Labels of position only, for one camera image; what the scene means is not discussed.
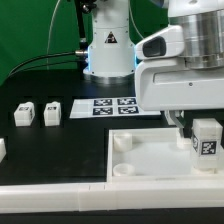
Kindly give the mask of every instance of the white block with marker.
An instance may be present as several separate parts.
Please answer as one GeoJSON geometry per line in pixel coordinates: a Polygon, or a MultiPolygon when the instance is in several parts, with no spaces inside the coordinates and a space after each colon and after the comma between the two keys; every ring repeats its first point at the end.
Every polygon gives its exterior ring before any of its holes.
{"type": "Polygon", "coordinates": [[[58,126],[61,121],[61,104],[58,102],[48,103],[44,110],[45,126],[58,126]]]}
{"type": "Polygon", "coordinates": [[[31,102],[20,104],[14,113],[15,124],[17,127],[30,126],[34,117],[34,104],[31,102]]]}

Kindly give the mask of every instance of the small white block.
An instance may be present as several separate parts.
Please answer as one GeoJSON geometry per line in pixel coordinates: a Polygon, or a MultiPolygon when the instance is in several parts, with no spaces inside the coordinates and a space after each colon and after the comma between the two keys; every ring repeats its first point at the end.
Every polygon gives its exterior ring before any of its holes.
{"type": "Polygon", "coordinates": [[[61,104],[58,102],[48,103],[44,110],[45,126],[58,126],[61,121],[61,104]]]}
{"type": "Polygon", "coordinates": [[[215,119],[195,119],[191,162],[196,169],[217,169],[221,151],[222,126],[215,119]]]}
{"type": "Polygon", "coordinates": [[[4,142],[4,139],[1,138],[0,139],[0,163],[4,159],[5,155],[6,155],[5,142],[4,142]]]}
{"type": "Polygon", "coordinates": [[[17,127],[30,126],[34,117],[34,104],[31,102],[20,104],[14,113],[15,124],[17,127]]]}

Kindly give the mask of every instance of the black and white pattern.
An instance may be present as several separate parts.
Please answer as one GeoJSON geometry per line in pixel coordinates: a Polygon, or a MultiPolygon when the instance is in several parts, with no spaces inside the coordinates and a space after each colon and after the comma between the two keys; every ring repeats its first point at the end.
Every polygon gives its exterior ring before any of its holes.
{"type": "Polygon", "coordinates": [[[113,100],[112,99],[94,100],[94,106],[95,107],[112,106],[112,105],[113,105],[113,100]]]}
{"type": "Polygon", "coordinates": [[[29,107],[20,107],[19,110],[20,111],[26,111],[26,110],[29,110],[29,107]]]}
{"type": "Polygon", "coordinates": [[[57,107],[48,107],[47,110],[57,110],[57,107]]]}
{"type": "Polygon", "coordinates": [[[216,141],[202,142],[201,155],[215,155],[216,154],[216,141]]]}
{"type": "Polygon", "coordinates": [[[93,116],[106,116],[106,115],[113,115],[112,107],[93,108],[93,116]]]}
{"type": "Polygon", "coordinates": [[[121,115],[139,114],[138,107],[118,107],[118,113],[121,115]]]}
{"type": "Polygon", "coordinates": [[[119,106],[125,106],[125,105],[135,105],[137,104],[135,98],[122,98],[122,99],[117,99],[117,104],[119,106]]]}
{"type": "Polygon", "coordinates": [[[198,139],[194,134],[193,134],[193,137],[192,137],[192,145],[193,145],[193,148],[195,149],[195,151],[197,152],[199,144],[198,144],[198,139]]]}

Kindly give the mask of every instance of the black cable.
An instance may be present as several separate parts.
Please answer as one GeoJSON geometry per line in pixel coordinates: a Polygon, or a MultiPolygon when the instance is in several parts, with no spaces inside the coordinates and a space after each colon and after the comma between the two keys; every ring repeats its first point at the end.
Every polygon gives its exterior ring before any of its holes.
{"type": "Polygon", "coordinates": [[[65,56],[71,56],[71,55],[75,55],[75,52],[64,52],[64,53],[56,53],[56,54],[48,54],[48,55],[41,55],[35,58],[31,58],[27,61],[22,62],[21,64],[17,65],[15,68],[13,68],[11,70],[11,72],[9,73],[8,77],[10,77],[12,74],[16,73],[16,71],[18,71],[21,67],[30,64],[31,62],[34,61],[39,61],[42,59],[47,59],[47,58],[57,58],[57,57],[65,57],[65,56]]]}
{"type": "Polygon", "coordinates": [[[19,73],[19,72],[24,72],[24,71],[27,71],[27,70],[30,70],[30,69],[34,69],[34,68],[40,68],[40,67],[45,67],[47,65],[60,65],[60,64],[66,64],[66,63],[74,63],[74,62],[79,62],[79,61],[83,61],[83,60],[73,60],[73,61],[63,61],[63,62],[55,62],[55,63],[50,63],[50,64],[44,64],[44,65],[36,65],[36,66],[31,66],[31,67],[28,67],[28,68],[25,68],[25,69],[22,69],[22,70],[19,70],[19,71],[15,71],[13,73],[10,73],[6,79],[8,78],[12,78],[15,74],[19,73]]]}

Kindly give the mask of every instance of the white plastic base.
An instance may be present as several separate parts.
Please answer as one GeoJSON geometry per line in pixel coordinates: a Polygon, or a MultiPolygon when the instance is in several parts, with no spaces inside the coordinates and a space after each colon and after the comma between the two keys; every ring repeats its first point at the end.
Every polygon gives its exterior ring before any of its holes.
{"type": "Polygon", "coordinates": [[[110,131],[106,183],[2,186],[0,213],[223,207],[223,150],[215,174],[192,172],[191,144],[178,138],[176,128],[110,131]],[[115,151],[114,135],[124,133],[133,147],[115,151]],[[131,166],[114,176],[121,163],[131,166]]]}

